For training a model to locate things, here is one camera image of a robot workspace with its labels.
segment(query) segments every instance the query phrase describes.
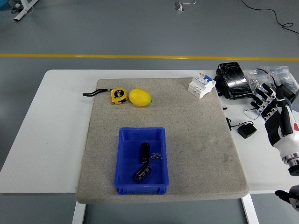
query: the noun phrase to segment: white table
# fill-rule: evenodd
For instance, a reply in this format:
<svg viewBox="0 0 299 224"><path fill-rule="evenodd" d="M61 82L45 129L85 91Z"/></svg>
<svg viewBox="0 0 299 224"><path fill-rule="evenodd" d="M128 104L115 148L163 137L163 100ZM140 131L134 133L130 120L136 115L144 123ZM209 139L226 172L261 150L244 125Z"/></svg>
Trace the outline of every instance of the white table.
<svg viewBox="0 0 299 224"><path fill-rule="evenodd" d="M50 70L32 101L0 172L1 193L75 193L93 98L82 93L95 90L98 79L193 77L213 70ZM250 99L221 98L232 124L250 120L243 112ZM231 132L250 193L289 190L299 183L267 138L264 121L254 121L257 133L243 139Z"/></svg>

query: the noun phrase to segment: table leg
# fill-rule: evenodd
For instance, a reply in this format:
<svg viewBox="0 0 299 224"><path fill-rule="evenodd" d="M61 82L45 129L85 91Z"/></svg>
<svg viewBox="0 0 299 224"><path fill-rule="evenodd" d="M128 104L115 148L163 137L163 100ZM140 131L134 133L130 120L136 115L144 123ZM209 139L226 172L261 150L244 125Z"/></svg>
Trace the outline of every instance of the table leg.
<svg viewBox="0 0 299 224"><path fill-rule="evenodd" d="M79 204L76 202L76 207L74 211L74 217L72 224L82 224L84 221L84 214L85 214L85 207L86 204Z"/></svg>
<svg viewBox="0 0 299 224"><path fill-rule="evenodd" d="M24 9L14 18L15 21L20 21L20 19L27 14L27 12L33 7L38 0L32 0L28 3L27 0L21 0Z"/></svg>
<svg viewBox="0 0 299 224"><path fill-rule="evenodd" d="M248 224L259 224L250 194L242 198L242 204Z"/></svg>

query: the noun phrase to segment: black cylinder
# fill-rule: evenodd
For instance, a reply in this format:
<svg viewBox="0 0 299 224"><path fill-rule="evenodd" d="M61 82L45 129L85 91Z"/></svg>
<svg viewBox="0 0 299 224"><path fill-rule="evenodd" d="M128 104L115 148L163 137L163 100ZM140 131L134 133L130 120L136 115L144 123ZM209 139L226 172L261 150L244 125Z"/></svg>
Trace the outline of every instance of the black cylinder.
<svg viewBox="0 0 299 224"><path fill-rule="evenodd" d="M141 158L140 162L142 164L148 164L150 162L150 145L147 142L144 142L140 145L141 147Z"/></svg>
<svg viewBox="0 0 299 224"><path fill-rule="evenodd" d="M145 177L147 177L149 175L149 173L151 172L151 167L149 166L149 164L144 164L135 174L134 174L134 179L137 182L141 182L144 180Z"/></svg>

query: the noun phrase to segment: black cable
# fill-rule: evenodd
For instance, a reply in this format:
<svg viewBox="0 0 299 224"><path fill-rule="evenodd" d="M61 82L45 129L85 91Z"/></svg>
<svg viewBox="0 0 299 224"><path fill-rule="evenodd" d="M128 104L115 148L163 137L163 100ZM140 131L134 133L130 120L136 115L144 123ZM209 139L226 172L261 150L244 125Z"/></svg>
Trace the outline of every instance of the black cable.
<svg viewBox="0 0 299 224"><path fill-rule="evenodd" d="M22 2L20 0L13 0L15 3L18 3L18 4L21 4L22 5ZM7 4L11 7L10 9L10 12L12 14L15 14L16 12L20 12L22 11L23 9L22 8L14 8L15 4L13 6L10 5L10 2L8 1Z"/></svg>
<svg viewBox="0 0 299 224"><path fill-rule="evenodd" d="M295 30L288 29L289 27L292 27L292 26L294 25L294 23L292 23L292 22L288 22L288 23L286 23L286 24L281 24L280 22L278 22L278 19L277 19L277 16L276 16L276 12L275 12L273 9L258 9L258 8L252 8L252 7L248 6L248 5L246 5L245 2L244 2L243 0L241 0L241 1L242 1L243 4L244 4L245 6L247 6L248 8L251 8L251 9L254 9L254 10L258 10L258 11L272 11L272 12L274 12L276 22L277 22L283 29L292 31L292 32L294 32L294 33L296 33L296 34L299 34L299 33L296 32Z"/></svg>
<svg viewBox="0 0 299 224"><path fill-rule="evenodd" d="M255 69L255 70L261 70L261 71L264 71L266 72L264 69ZM266 74L269 74L268 72L266 72Z"/></svg>
<svg viewBox="0 0 299 224"><path fill-rule="evenodd" d="M278 85L277 85L276 82L275 82L274 77L273 77L272 75L270 75L270 76L271 76L271 78L273 79L273 82L274 82L275 87L278 87Z"/></svg>
<svg viewBox="0 0 299 224"><path fill-rule="evenodd" d="M243 124L246 124L246 123L254 124L252 121L246 121L246 122L243 122L243 123L239 123L237 125L231 125L230 124L231 123L231 119L228 118L227 121L228 121L229 126L231 126L231 127L237 127L237 126L240 126L240 125L243 125Z"/></svg>

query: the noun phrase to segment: gray felt mat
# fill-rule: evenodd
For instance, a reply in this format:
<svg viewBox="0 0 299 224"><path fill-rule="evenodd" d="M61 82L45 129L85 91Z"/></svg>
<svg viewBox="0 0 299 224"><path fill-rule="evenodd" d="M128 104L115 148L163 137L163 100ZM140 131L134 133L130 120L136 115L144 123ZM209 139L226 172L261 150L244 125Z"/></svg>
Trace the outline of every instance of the gray felt mat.
<svg viewBox="0 0 299 224"><path fill-rule="evenodd" d="M95 96L77 187L79 203L147 203L240 198L245 175L215 88L198 99L192 78L101 79L97 88L144 88L152 103L111 104ZM169 187L165 195L118 195L114 187L121 127L164 127Z"/></svg>

